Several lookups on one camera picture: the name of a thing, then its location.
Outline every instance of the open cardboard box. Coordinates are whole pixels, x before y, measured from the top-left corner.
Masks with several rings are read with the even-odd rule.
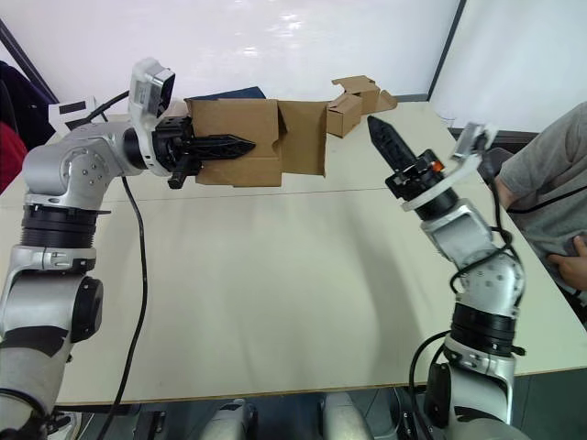
[[[362,113],[382,112],[392,110],[397,106],[397,99],[385,90],[381,90],[374,80],[365,76],[348,76],[332,80],[333,84],[342,85],[347,94],[356,94],[363,100]]]
[[[204,163],[198,183],[281,186],[282,173],[326,176],[327,103],[275,99],[186,100],[197,136],[231,134],[255,142],[233,160]]]
[[[327,132],[345,137],[360,122],[362,103],[362,98],[350,93],[328,103]]]
[[[345,89],[341,96],[328,104],[327,132],[332,135],[343,138],[360,122],[361,115],[392,110],[397,106],[395,97],[380,90],[375,81],[365,75],[338,78],[332,83]]]

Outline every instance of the table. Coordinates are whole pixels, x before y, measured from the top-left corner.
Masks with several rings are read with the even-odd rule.
[[[447,163],[454,140],[428,103],[378,114],[416,154]],[[150,302],[123,402],[405,384],[411,357],[449,328],[455,269],[402,211],[383,181],[391,170],[363,121],[328,136],[327,177],[284,175],[281,188],[196,185],[171,191],[149,174],[130,179],[143,214]],[[477,176],[456,187],[491,223]],[[0,270],[18,241],[24,183],[0,197]],[[111,402],[140,305],[136,220],[122,185],[104,202],[91,273],[105,285],[100,331],[77,344],[60,404]],[[587,366],[579,321],[515,226],[526,268],[517,374]],[[425,381],[435,347],[421,359]]]

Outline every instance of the red jacket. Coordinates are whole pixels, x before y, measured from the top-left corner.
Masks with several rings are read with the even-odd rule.
[[[22,169],[27,147],[10,126],[0,122],[0,193]]]

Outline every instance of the person's arm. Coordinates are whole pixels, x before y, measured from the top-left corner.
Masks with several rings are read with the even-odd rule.
[[[587,103],[577,105],[507,160],[499,173],[502,204],[537,191],[587,154]]]
[[[548,256],[548,261],[559,266],[560,276],[569,286],[578,291],[587,291],[587,245],[580,236],[572,241],[578,257],[552,254]]]
[[[500,176],[495,178],[495,188],[497,188],[497,194],[499,195],[499,203],[502,204],[504,209],[509,208],[510,204],[518,199],[518,196],[505,186],[505,183]]]

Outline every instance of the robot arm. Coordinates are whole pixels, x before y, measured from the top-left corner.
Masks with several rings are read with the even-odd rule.
[[[203,160],[234,159],[255,146],[230,135],[196,137],[189,117],[161,118],[173,79],[155,60],[139,62],[131,123],[79,126],[25,159],[22,237],[0,300],[0,438],[44,436],[73,344],[100,327],[104,289],[86,273],[109,183],[151,170],[179,189]]]
[[[524,272],[515,255],[493,243],[492,229],[477,210],[451,188],[477,169],[495,132],[469,124],[452,157],[459,166],[445,176],[432,150],[416,157],[391,125],[373,116],[368,121],[373,145],[395,171],[385,181],[388,187],[405,200],[405,211],[418,214],[440,253],[463,272],[463,291],[457,292],[444,341],[449,363],[430,369],[426,414],[451,439],[525,439],[509,426],[513,354],[521,352],[513,340]]]

